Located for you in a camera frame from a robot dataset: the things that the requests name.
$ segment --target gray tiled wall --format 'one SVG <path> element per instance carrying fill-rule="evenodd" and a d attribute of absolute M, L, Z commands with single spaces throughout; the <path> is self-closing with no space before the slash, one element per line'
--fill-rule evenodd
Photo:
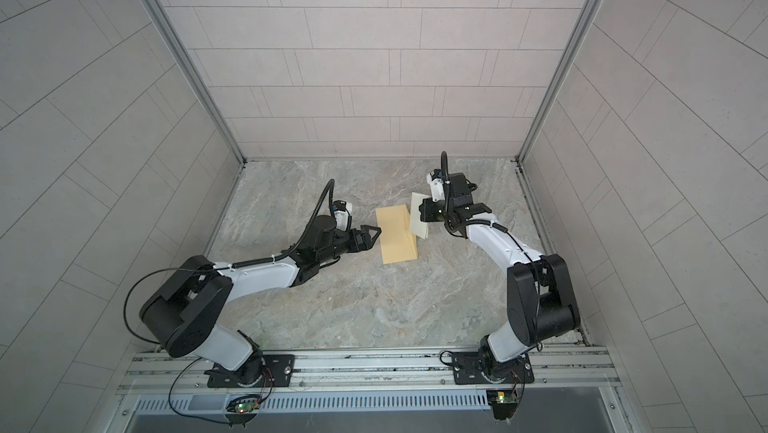
<path fill-rule="evenodd" d="M 333 158 L 517 154 L 584 0 L 160 2 L 247 157 Z"/>
<path fill-rule="evenodd" d="M 84 429 L 237 168 L 139 0 L 0 0 L 0 431 Z"/>
<path fill-rule="evenodd" d="M 603 0 L 525 169 L 648 431 L 768 427 L 768 0 Z"/>

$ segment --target tiled back wall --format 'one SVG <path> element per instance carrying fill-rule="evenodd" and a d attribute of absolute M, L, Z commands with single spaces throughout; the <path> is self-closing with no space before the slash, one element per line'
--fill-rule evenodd
<path fill-rule="evenodd" d="M 248 158 L 515 155 L 584 3 L 160 1 Z"/>
<path fill-rule="evenodd" d="M 767 17 L 603 0 L 524 163 L 646 431 L 768 431 Z"/>

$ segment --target wire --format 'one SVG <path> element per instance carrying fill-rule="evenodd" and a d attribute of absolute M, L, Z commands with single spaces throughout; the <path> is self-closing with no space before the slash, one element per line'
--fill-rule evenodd
<path fill-rule="evenodd" d="M 185 371 L 187 371 L 192 365 L 194 365 L 195 363 L 197 363 L 200 360 L 202 360 L 202 358 L 198 358 L 195 361 L 192 361 L 189 365 L 185 366 L 184 369 L 181 370 L 181 373 L 179 373 L 179 375 L 176 377 L 176 380 L 174 380 L 174 382 L 170 384 L 170 388 L 168 389 L 168 406 L 178 416 L 186 416 L 187 418 L 196 418 L 198 420 L 208 421 L 209 423 L 217 423 L 218 425 L 228 425 L 229 427 L 231 427 L 232 424 L 233 424 L 231 421 L 218 421 L 218 420 L 208 419 L 208 418 L 205 418 L 205 417 L 202 417 L 202 416 L 185 415 L 184 413 L 181 413 L 176 408 L 174 408 L 174 404 L 170 402 L 170 393 L 174 390 L 174 386 L 176 386 L 176 381 L 178 381 L 179 378 L 181 378 L 181 376 L 184 374 Z"/>
<path fill-rule="evenodd" d="M 143 340 L 145 342 L 152 343 L 153 345 L 159 345 L 160 343 L 154 341 L 153 339 L 144 338 L 143 336 L 139 335 L 137 332 L 134 332 L 130 328 L 130 326 L 128 325 L 128 298 L 130 298 L 130 294 L 133 293 L 134 288 L 136 288 L 141 282 L 143 282 L 144 280 L 146 280 L 150 276 L 156 275 L 158 273 L 163 273 L 164 271 L 171 271 L 171 270 L 173 270 L 173 271 L 188 271 L 188 272 L 200 273 L 200 274 L 205 274 L 206 271 L 210 271 L 210 270 L 205 270 L 205 269 L 186 269 L 186 268 L 163 268 L 163 269 L 159 269 L 157 271 L 154 271 L 152 273 L 148 273 L 148 274 L 142 276 L 141 278 L 139 278 L 139 281 L 134 283 L 134 285 L 130 287 L 130 290 L 128 291 L 128 294 L 125 296 L 125 301 L 123 302 L 123 323 L 125 324 L 125 328 L 128 329 L 128 332 L 130 332 L 131 335 L 133 335 L 136 338 L 138 338 L 140 340 Z"/>
<path fill-rule="evenodd" d="M 312 211 L 312 216 L 310 217 L 310 221 L 306 223 L 306 227 L 304 227 L 304 232 L 299 237 L 299 241 L 294 243 L 293 246 L 291 246 L 289 249 L 285 251 L 285 253 L 281 253 L 280 255 L 264 256 L 264 258 L 249 259 L 249 260 L 241 261 L 238 263 L 232 263 L 232 268 L 244 268 L 245 266 L 261 265 L 262 263 L 274 263 L 276 261 L 280 261 L 284 258 L 287 258 L 293 252 L 295 252 L 296 249 L 301 244 L 301 242 L 306 237 L 306 235 L 310 232 L 310 227 L 312 227 L 312 223 L 314 223 L 315 218 L 317 217 L 317 214 L 320 212 L 320 208 L 322 208 L 322 201 L 326 198 L 326 195 L 330 194 L 331 195 L 330 199 L 332 200 L 334 184 L 335 184 L 335 181 L 333 179 L 328 180 L 326 187 L 322 189 L 322 194 L 320 195 L 320 199 L 317 200 L 317 205 L 315 206 L 314 211 Z M 332 217 L 333 216 L 332 205 L 330 205 L 329 207 L 331 208 L 331 217 Z"/>

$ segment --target metal vent grille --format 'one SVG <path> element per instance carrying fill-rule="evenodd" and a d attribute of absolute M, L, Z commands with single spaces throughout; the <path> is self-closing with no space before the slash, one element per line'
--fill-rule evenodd
<path fill-rule="evenodd" d="M 174 408 L 194 415 L 215 415 L 224 411 L 229 400 L 241 394 L 231 393 L 214 409 L 194 407 L 194 397 L 176 395 Z M 261 406 L 261 413 L 319 413 L 334 411 L 423 411 L 423 410 L 487 410 L 490 407 L 484 390 L 452 389 L 448 391 L 304 391 L 275 392 Z M 142 395 L 136 404 L 137 415 L 172 413 L 166 395 Z"/>

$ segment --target gray stone surface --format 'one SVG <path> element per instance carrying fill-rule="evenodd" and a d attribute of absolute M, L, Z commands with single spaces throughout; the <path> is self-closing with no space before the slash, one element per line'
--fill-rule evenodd
<path fill-rule="evenodd" d="M 301 235 L 325 183 L 334 199 L 354 206 L 352 226 L 376 225 L 375 208 L 429 194 L 427 160 L 260 161 L 249 163 L 209 257 L 238 261 L 287 248 Z M 541 243 L 514 164 L 504 159 L 450 160 L 478 185 L 487 204 L 515 236 Z M 505 321 L 504 275 L 474 243 L 438 223 L 417 238 L 418 259 L 382 265 L 379 245 L 347 254 L 312 280 L 228 304 L 220 322 L 241 329 L 266 349 L 471 345 Z"/>

